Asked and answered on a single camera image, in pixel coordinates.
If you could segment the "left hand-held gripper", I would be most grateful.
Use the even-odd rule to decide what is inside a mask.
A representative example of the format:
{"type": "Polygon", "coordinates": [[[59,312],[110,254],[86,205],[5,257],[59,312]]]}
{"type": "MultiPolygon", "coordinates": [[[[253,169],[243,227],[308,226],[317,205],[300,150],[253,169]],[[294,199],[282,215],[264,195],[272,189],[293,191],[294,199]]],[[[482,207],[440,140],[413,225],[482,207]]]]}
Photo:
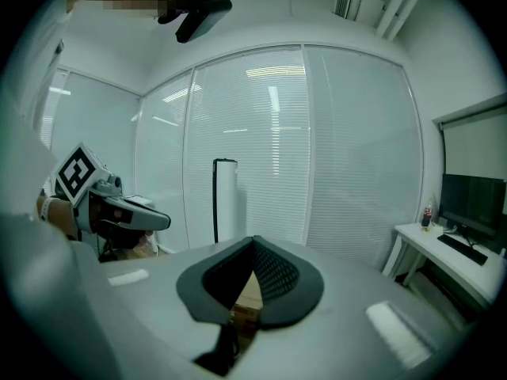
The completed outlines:
{"type": "Polygon", "coordinates": [[[56,188],[65,194],[73,208],[79,230],[92,233],[90,195],[103,198],[100,222],[127,230],[160,231],[170,227],[168,215],[121,196],[122,181],[113,174],[83,142],[63,161],[56,173],[56,188]]]}

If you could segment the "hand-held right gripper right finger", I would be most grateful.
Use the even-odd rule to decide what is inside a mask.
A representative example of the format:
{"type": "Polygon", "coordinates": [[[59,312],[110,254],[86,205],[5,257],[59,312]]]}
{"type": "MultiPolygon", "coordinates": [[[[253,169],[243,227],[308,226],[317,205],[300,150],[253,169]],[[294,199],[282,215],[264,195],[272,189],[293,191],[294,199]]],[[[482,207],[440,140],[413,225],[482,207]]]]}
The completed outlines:
{"type": "Polygon", "coordinates": [[[288,316],[318,300],[300,321],[259,329],[229,379],[433,379],[468,340],[427,303],[360,262],[288,241],[265,240],[318,271],[322,291],[289,292],[288,316]]]}

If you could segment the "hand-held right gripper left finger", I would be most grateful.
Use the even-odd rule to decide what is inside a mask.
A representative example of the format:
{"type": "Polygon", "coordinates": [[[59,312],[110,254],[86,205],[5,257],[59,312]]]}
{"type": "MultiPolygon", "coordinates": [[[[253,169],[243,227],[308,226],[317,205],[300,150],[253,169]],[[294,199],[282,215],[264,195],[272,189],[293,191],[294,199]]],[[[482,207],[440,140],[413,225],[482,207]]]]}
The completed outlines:
{"type": "Polygon", "coordinates": [[[101,264],[77,244],[77,272],[88,325],[78,341],[80,379],[254,378],[252,355],[231,369],[225,332],[195,321],[177,294],[177,279],[195,263],[232,249],[234,241],[159,258],[101,264]]]}

